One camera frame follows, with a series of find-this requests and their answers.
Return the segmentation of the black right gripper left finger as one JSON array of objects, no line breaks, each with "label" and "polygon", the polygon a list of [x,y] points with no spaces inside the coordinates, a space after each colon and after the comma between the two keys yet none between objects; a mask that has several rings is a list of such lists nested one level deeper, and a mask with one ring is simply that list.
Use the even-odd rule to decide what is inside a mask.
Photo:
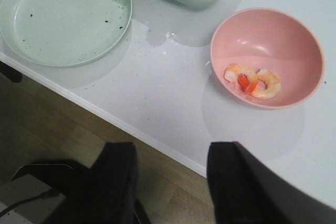
[{"label": "black right gripper left finger", "polygon": [[138,157],[130,142],[105,144],[89,168],[70,159],[35,161],[12,179],[24,175],[65,196],[44,223],[150,223],[136,197]]}]

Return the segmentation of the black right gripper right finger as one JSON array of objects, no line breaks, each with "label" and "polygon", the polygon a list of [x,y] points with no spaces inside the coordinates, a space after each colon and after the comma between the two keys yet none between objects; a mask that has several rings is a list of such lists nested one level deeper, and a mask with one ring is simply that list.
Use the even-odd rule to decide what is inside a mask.
[{"label": "black right gripper right finger", "polygon": [[239,142],[212,142],[207,182],[216,223],[335,223],[335,209],[276,175]]}]

